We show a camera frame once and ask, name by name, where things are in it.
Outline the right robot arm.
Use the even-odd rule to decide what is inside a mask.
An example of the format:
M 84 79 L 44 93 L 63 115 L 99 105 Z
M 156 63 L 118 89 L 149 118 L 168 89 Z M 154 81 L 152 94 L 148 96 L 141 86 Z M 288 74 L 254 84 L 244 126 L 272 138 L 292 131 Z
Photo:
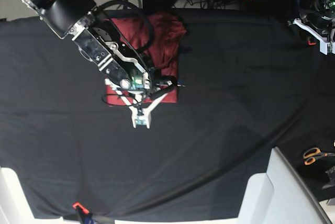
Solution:
M 171 75 L 161 75 L 146 55 L 154 30 L 143 12 L 128 1 L 112 0 L 97 6 L 94 0 L 21 0 L 61 39 L 71 36 L 79 52 L 95 63 L 105 83 L 131 112 L 134 127 L 151 125 L 151 113 L 177 87 Z M 105 9 L 121 4 L 142 18 L 148 42 L 136 49 Z

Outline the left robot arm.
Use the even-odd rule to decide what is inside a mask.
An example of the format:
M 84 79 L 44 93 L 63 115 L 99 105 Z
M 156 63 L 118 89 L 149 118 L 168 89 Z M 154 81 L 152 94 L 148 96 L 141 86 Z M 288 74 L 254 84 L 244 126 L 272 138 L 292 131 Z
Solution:
M 334 0 L 295 0 L 296 16 L 287 21 L 297 26 L 308 45 L 319 45 L 324 55 L 334 54 Z

